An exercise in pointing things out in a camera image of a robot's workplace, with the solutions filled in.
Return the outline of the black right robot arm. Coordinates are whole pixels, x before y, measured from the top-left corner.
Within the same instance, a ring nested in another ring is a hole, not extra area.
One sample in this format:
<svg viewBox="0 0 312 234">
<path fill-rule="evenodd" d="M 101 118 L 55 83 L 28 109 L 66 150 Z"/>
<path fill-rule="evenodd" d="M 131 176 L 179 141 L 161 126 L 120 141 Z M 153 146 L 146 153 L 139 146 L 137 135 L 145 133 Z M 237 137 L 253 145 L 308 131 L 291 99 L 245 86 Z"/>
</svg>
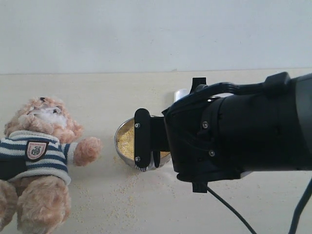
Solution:
<svg viewBox="0 0 312 234">
<path fill-rule="evenodd" d="M 200 85 L 163 112 L 177 178 L 208 182 L 312 168 L 312 76 Z"/>
</svg>

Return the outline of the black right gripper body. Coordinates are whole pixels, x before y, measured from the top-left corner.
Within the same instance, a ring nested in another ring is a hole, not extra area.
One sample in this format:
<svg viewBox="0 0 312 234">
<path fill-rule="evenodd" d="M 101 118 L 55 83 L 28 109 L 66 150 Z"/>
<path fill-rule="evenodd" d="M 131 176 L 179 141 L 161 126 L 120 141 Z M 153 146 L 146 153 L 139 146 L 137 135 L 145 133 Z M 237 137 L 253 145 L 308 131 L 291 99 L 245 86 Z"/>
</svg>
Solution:
<svg viewBox="0 0 312 234">
<path fill-rule="evenodd" d="M 209 182 L 250 172 L 304 170 L 298 106 L 294 82 L 272 94 L 217 84 L 177 101 L 164 112 L 177 179 L 201 193 Z"/>
</svg>

